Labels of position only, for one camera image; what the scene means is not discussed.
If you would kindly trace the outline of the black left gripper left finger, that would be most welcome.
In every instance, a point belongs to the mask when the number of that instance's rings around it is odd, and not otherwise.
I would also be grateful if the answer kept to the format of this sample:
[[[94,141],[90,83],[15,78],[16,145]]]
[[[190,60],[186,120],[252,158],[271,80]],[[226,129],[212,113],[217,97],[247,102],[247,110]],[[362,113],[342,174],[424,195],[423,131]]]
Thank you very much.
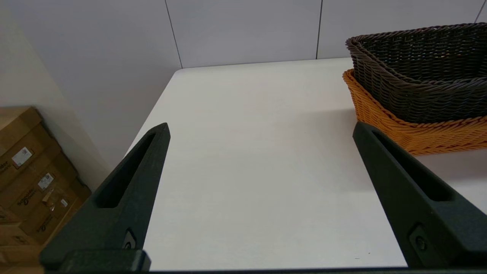
[[[144,242],[169,147],[167,123],[148,130],[42,250],[46,273],[142,273]]]

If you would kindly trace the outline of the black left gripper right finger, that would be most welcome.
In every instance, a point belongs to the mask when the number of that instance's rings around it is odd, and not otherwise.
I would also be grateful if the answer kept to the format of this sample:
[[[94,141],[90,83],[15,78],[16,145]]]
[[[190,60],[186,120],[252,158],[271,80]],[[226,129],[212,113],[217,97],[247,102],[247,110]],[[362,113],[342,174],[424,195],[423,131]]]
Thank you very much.
[[[485,213],[376,127],[353,140],[409,267],[486,267]]]

